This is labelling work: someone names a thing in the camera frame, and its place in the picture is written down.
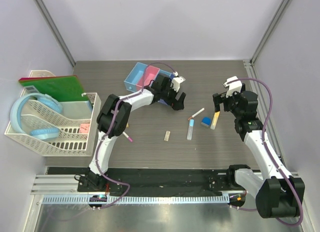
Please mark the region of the yellow capped white highlighter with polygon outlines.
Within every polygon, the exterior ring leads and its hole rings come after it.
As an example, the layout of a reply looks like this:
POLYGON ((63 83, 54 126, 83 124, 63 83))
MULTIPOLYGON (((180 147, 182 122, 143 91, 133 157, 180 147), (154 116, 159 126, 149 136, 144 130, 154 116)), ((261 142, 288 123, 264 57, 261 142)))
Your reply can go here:
POLYGON ((215 130, 219 116, 220 116, 220 111, 214 113, 213 119, 212 119, 211 125, 210 125, 211 130, 215 130))

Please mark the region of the white red-tipped pen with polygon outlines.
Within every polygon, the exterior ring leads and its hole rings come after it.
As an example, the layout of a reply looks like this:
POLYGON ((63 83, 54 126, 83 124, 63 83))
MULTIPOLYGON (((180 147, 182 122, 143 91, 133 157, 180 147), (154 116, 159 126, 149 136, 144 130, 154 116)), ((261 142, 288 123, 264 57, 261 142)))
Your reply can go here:
POLYGON ((193 115, 191 115, 187 120, 190 121, 191 119, 194 119, 197 115, 199 115, 200 113, 202 113, 205 110, 205 108, 201 108, 200 110, 198 110, 196 113, 194 113, 193 115))

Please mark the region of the blue grey pencil sharpener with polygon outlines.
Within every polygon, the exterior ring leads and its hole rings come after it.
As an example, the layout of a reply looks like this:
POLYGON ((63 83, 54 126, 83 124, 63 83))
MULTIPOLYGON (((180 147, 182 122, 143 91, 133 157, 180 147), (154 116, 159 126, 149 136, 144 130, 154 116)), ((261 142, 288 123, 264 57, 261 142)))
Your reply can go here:
POLYGON ((205 126, 205 127, 210 127, 211 125, 211 119, 209 117, 204 117, 201 120, 201 125, 205 126))

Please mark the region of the blue capped clear tube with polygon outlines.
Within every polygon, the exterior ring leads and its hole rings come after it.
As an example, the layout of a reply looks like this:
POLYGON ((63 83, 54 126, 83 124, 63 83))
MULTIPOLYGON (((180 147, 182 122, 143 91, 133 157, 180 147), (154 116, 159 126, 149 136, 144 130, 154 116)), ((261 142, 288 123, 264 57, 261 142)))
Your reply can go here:
POLYGON ((193 129, 194 129, 194 120, 190 119, 189 120, 189 124, 188 124, 188 130, 187 130, 187 140, 192 140, 192 136, 193 136, 193 129))

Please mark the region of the beige rectangular eraser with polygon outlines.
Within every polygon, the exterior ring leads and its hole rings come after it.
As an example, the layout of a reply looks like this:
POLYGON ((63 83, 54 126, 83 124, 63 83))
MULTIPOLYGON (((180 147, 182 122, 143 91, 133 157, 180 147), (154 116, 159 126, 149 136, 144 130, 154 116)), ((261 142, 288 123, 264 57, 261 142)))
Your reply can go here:
POLYGON ((169 141, 170 134, 171 134, 171 132, 170 132, 170 131, 166 131, 166 132, 165 132, 164 141, 169 141))

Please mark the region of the four-colour compartment organizer box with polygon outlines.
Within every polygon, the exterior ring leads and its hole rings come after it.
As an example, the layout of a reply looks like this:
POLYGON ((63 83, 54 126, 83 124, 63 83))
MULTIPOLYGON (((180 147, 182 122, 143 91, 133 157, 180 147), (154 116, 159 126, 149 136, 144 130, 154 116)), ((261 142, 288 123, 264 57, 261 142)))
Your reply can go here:
POLYGON ((143 63, 137 63, 132 71, 129 73, 127 78, 125 79, 125 87, 130 91, 133 90, 133 87, 138 87, 141 85, 140 90, 136 89, 133 93, 129 95, 119 96, 117 97, 117 104, 122 106, 123 104, 128 105, 132 111, 147 105, 151 105, 151 101, 153 99, 153 94, 150 91, 150 86, 153 81, 156 79, 157 75, 166 75, 168 74, 155 67, 155 63, 151 63, 149 65, 143 63))

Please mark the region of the white pink-tipped marker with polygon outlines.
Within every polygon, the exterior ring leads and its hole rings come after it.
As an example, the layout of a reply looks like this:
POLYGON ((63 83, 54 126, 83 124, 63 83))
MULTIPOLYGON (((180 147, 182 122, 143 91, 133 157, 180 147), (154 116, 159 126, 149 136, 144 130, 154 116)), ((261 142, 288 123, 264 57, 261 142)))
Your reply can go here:
POLYGON ((123 132, 122 134, 126 137, 128 141, 133 142, 132 138, 127 133, 123 132))

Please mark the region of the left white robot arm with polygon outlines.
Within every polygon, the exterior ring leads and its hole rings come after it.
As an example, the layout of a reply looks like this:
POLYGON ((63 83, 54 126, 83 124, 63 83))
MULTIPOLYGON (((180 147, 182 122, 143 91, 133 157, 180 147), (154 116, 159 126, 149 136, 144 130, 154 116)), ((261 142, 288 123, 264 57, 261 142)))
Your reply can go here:
POLYGON ((165 101, 175 111, 184 109, 186 94, 176 96, 181 84, 186 79, 174 74, 173 78, 160 74, 149 85, 126 96, 111 94, 104 103, 96 119, 98 141, 91 163, 84 179, 80 181, 85 187, 102 191, 107 184, 104 177, 109 169, 109 159, 116 140, 126 129, 132 111, 151 105, 159 100, 165 101))

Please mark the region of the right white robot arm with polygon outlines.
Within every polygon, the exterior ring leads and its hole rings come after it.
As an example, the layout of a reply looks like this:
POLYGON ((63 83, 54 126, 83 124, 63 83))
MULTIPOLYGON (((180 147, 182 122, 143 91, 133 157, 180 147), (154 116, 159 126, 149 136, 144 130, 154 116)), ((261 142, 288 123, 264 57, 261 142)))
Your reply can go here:
POLYGON ((302 201, 305 184, 285 168, 273 150, 263 124, 257 117, 258 96, 251 91, 213 94, 215 112, 224 110, 234 117, 234 127, 252 152, 262 177, 246 165, 231 165, 226 184, 231 189, 243 187, 255 198, 259 215, 263 218, 303 218, 302 201))

